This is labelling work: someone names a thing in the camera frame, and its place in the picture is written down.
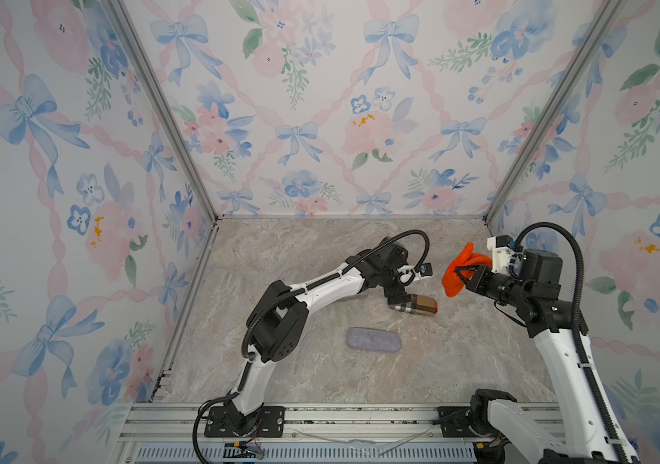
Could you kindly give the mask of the orange microfiber cloth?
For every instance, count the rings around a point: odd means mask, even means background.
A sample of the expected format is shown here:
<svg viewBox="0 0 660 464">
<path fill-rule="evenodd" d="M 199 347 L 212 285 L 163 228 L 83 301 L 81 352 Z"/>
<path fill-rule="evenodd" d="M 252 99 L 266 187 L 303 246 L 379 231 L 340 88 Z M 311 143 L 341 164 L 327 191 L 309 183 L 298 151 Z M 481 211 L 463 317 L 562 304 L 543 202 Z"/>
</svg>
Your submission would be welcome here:
<svg viewBox="0 0 660 464">
<path fill-rule="evenodd" d="M 470 280 L 474 275 L 472 267 L 479 265 L 492 268 L 492 258 L 477 253 L 474 244 L 469 242 L 444 273 L 442 285 L 445 295 L 448 298 L 458 296 L 465 289 L 465 281 Z"/>
</svg>

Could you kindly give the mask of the brown plaid eyeglass case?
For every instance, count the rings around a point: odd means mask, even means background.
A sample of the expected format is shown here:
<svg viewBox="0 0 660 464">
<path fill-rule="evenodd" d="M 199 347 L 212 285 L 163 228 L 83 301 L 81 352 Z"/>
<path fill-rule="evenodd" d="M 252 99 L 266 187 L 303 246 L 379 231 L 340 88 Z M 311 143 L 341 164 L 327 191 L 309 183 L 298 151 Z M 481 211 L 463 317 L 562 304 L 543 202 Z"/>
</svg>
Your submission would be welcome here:
<svg viewBox="0 0 660 464">
<path fill-rule="evenodd" d="M 438 314 L 438 302 L 431 298 L 416 294 L 389 298 L 390 309 L 415 315 L 433 317 Z"/>
</svg>

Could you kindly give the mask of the purple fabric eyeglass case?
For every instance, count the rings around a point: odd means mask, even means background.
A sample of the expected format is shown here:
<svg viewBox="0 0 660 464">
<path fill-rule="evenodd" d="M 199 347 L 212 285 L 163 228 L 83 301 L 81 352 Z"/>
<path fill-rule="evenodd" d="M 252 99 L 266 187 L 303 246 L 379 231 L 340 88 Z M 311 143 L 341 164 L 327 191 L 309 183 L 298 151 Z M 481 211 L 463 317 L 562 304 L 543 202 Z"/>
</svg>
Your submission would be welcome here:
<svg viewBox="0 0 660 464">
<path fill-rule="evenodd" d="M 354 327 L 347 332 L 347 346 L 362 351 L 397 353 L 402 350 L 403 344 L 400 336 L 396 333 Z"/>
</svg>

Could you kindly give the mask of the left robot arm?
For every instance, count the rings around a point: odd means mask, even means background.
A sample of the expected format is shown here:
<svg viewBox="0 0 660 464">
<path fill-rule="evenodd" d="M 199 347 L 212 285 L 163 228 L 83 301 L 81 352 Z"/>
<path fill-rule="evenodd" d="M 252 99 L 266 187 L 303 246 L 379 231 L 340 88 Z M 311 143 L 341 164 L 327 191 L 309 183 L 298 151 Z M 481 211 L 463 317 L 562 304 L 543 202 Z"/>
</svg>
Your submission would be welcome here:
<svg viewBox="0 0 660 464">
<path fill-rule="evenodd" d="M 310 316 L 377 287 L 403 293 L 405 283 L 401 277 L 415 280 L 423 263 L 407 265 L 409 252 L 400 243 L 410 234 L 386 237 L 317 278 L 293 285 L 276 280 L 268 286 L 246 321 L 246 334 L 240 344 L 244 363 L 237 383 L 228 394 L 213 400 L 224 412 L 221 422 L 229 434 L 245 436 L 258 426 L 273 372 L 298 347 Z"/>
</svg>

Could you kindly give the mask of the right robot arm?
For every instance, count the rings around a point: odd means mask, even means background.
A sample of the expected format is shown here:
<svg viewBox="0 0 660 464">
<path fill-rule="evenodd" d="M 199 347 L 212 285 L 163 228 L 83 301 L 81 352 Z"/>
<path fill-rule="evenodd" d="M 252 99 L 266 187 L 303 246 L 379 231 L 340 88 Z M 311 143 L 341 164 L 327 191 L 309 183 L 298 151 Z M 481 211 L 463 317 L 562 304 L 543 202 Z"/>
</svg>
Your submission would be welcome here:
<svg viewBox="0 0 660 464">
<path fill-rule="evenodd" d="M 515 309 L 548 369 L 564 436 L 555 437 L 505 392 L 478 391 L 469 421 L 480 434 L 502 435 L 531 463 L 636 463 L 639 456 L 600 383 L 585 321 L 572 303 L 560 300 L 561 270 L 562 260 L 552 252 L 497 246 L 484 255 L 473 244 L 447 268 L 447 296 L 468 290 Z"/>
</svg>

